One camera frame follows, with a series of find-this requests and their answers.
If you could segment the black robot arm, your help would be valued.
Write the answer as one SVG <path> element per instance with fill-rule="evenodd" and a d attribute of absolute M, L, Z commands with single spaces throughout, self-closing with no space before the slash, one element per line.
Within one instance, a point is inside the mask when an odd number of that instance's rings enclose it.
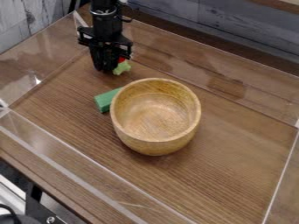
<path fill-rule="evenodd" d="M 130 70 L 133 42 L 122 35 L 122 5 L 126 0 L 90 0 L 92 26 L 80 26 L 78 43 L 88 47 L 93 66 L 98 71 L 120 75 Z"/>

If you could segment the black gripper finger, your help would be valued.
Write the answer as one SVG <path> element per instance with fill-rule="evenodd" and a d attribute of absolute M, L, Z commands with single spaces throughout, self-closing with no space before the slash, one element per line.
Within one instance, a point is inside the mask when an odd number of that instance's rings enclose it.
<path fill-rule="evenodd" d="M 113 47 L 108 47 L 104 50 L 102 69 L 112 71 L 117 67 L 118 50 Z"/>
<path fill-rule="evenodd" d="M 102 49 L 96 45 L 89 47 L 89 54 L 93 62 L 94 68 L 101 71 L 102 70 Z"/>

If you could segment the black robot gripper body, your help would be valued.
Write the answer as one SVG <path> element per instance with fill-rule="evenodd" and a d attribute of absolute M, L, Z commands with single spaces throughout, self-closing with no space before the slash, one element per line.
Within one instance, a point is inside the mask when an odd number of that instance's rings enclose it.
<path fill-rule="evenodd" d="M 122 35 L 122 23 L 130 23 L 130 19 L 122 19 L 120 11 L 92 11 L 92 26 L 78 27 L 78 43 L 84 46 L 97 46 L 104 50 L 113 47 L 118 50 L 118 58 L 130 59 L 133 42 Z"/>

